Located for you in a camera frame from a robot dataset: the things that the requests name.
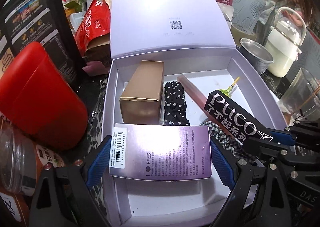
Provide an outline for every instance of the red container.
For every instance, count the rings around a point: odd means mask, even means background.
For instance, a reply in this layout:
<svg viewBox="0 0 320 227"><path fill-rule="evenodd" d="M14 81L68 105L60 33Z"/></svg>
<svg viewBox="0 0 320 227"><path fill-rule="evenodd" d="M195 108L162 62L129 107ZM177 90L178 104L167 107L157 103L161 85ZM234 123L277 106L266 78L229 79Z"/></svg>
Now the red container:
<svg viewBox="0 0 320 227"><path fill-rule="evenodd" d="M0 79L0 111L45 145L66 150L85 132L87 110L38 42L28 44Z"/></svg>

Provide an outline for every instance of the barcode sticker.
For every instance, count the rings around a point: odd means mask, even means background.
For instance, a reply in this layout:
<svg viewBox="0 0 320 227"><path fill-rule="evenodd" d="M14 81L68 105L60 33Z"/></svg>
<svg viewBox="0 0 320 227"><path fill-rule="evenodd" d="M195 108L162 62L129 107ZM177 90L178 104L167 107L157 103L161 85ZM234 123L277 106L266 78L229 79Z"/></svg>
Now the barcode sticker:
<svg viewBox="0 0 320 227"><path fill-rule="evenodd" d="M111 149L110 149L110 167L124 168L125 165L125 146L127 141L127 128L113 128Z"/></svg>

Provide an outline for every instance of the blue gripper pad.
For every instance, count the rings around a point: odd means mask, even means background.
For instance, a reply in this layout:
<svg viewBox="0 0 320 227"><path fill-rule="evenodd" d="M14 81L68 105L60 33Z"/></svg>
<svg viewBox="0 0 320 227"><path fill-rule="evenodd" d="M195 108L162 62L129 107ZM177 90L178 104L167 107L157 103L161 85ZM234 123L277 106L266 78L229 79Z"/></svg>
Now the blue gripper pad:
<svg viewBox="0 0 320 227"><path fill-rule="evenodd" d="M287 145L287 146L294 146L296 144L296 141L292 139L292 136L290 133L286 132L281 132L281 131L275 131L275 130L270 130L271 136L273 137L273 142L280 142L282 145Z"/></svg>
<svg viewBox="0 0 320 227"><path fill-rule="evenodd" d="M227 160L224 158L220 150L217 148L216 144L210 140L211 148L211 161L223 183L223 185L228 186L230 190L236 185L233 178L233 170Z"/></svg>
<svg viewBox="0 0 320 227"><path fill-rule="evenodd" d="M111 139L112 138L110 137L107 144L105 144L97 158L91 164L88 170L87 187L93 187L99 184L104 171L109 167Z"/></svg>

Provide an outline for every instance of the qr code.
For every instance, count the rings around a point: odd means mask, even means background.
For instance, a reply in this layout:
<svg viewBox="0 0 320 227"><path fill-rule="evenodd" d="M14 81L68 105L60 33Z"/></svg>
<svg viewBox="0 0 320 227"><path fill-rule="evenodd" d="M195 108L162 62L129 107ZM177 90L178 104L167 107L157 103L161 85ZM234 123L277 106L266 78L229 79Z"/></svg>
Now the qr code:
<svg viewBox="0 0 320 227"><path fill-rule="evenodd" d="M170 21L171 29L182 29L181 21Z"/></svg>

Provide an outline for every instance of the plastic jar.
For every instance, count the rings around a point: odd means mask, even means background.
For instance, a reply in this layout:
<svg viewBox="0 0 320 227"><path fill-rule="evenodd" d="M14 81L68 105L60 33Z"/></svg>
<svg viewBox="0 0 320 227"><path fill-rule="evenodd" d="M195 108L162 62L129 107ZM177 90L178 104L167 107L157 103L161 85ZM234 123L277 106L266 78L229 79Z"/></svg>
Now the plastic jar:
<svg viewBox="0 0 320 227"><path fill-rule="evenodd" d="M35 144L17 128L0 129L0 178L11 193L32 196L43 166L64 166L62 158L53 151Z"/></svg>

